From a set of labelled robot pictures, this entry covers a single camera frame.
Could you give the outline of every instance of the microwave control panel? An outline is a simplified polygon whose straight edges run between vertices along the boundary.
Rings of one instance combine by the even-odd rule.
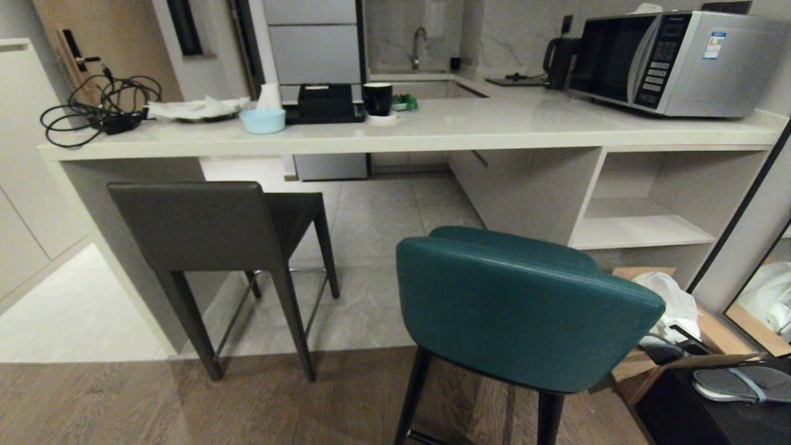
[[[651,48],[651,57],[639,83],[636,105],[656,109],[679,53],[681,41],[687,32],[690,14],[662,16],[657,38]]]

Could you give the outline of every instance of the wall outlet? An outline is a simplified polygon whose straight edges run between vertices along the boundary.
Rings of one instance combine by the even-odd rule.
[[[560,33],[561,34],[568,34],[571,32],[571,21],[574,19],[574,16],[565,16],[563,18],[563,25],[560,25]]]

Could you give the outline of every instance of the microwave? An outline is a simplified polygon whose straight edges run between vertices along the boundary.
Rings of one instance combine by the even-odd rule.
[[[657,115],[749,116],[789,35],[787,21],[709,11],[590,19],[569,90]]]

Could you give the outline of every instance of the tile floor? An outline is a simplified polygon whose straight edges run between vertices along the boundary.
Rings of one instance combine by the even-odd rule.
[[[279,158],[207,158],[210,181],[258,181],[268,192],[322,192],[339,266],[341,299],[325,289],[308,343],[316,350],[411,344],[401,322],[396,244],[443,225],[483,226],[450,173],[380,176],[369,181],[285,182]],[[292,267],[321,266],[315,231],[308,230]],[[294,275],[302,317],[308,320],[321,283],[319,272]],[[223,354],[293,352],[286,320],[268,276],[263,299],[248,300]],[[229,288],[244,287],[231,274]],[[234,301],[221,293],[204,314],[219,341]],[[181,357],[195,356],[186,346]],[[0,316],[0,362],[78,362],[165,359],[153,334],[91,246]]]

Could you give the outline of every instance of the black cable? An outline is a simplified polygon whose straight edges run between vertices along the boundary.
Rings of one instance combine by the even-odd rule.
[[[107,85],[99,87],[99,104],[90,105],[80,102],[76,96],[82,90],[89,88],[96,80],[104,79]],[[131,109],[125,110],[121,107],[122,96],[131,94]],[[83,81],[70,95],[63,105],[48,108],[41,113],[39,122],[44,126],[44,135],[47,141],[53,145],[63,148],[79,148],[93,141],[102,132],[108,135],[115,135],[137,128],[140,123],[147,119],[148,109],[146,105],[150,101],[159,102],[162,100],[162,85],[155,79],[148,76],[136,75],[130,78],[116,78],[106,66],[102,66],[102,74],[94,74]],[[64,110],[63,116],[46,122],[46,116],[55,110]],[[63,120],[79,117],[85,119],[86,124],[77,127],[58,127],[57,124]],[[52,140],[52,131],[79,131],[86,128],[96,129],[96,133],[79,143],[65,144],[57,143]]]

